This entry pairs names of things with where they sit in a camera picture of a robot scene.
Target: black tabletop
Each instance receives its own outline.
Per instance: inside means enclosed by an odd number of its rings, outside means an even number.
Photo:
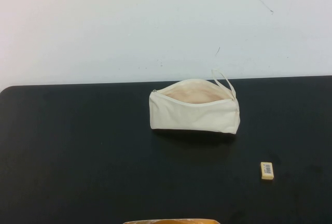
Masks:
[[[6,89],[0,223],[332,223],[332,77],[232,83],[237,135],[152,131],[149,93],[171,82]]]

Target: white wall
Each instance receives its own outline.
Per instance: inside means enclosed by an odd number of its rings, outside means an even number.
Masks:
[[[210,78],[216,67],[331,74],[332,0],[0,0],[0,91]]]

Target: strap loop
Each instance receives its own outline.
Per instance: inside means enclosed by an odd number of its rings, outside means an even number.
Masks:
[[[232,92],[231,94],[229,93],[229,89],[226,88],[223,84],[221,84],[221,83],[216,79],[214,72],[218,72],[218,73],[220,73],[220,74],[224,77],[224,79],[227,81],[227,83],[228,83],[228,85],[229,85],[229,87],[230,87],[230,91]],[[235,92],[234,87],[233,87],[232,84],[229,82],[229,80],[225,77],[225,75],[223,75],[219,70],[212,70],[212,77],[213,77],[214,81],[217,83],[218,86],[220,86],[220,87],[223,88],[223,89],[227,89],[227,90],[225,90],[225,92],[227,93],[228,96],[230,96],[230,97],[235,101],[235,99],[237,98],[237,93]]]

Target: barcode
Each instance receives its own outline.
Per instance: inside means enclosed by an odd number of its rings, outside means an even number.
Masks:
[[[272,174],[271,173],[271,165],[270,164],[264,164],[264,173],[265,174]]]

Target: eraser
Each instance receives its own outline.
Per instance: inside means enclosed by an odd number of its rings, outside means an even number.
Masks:
[[[265,180],[272,180],[274,178],[272,163],[260,163],[261,178]]]

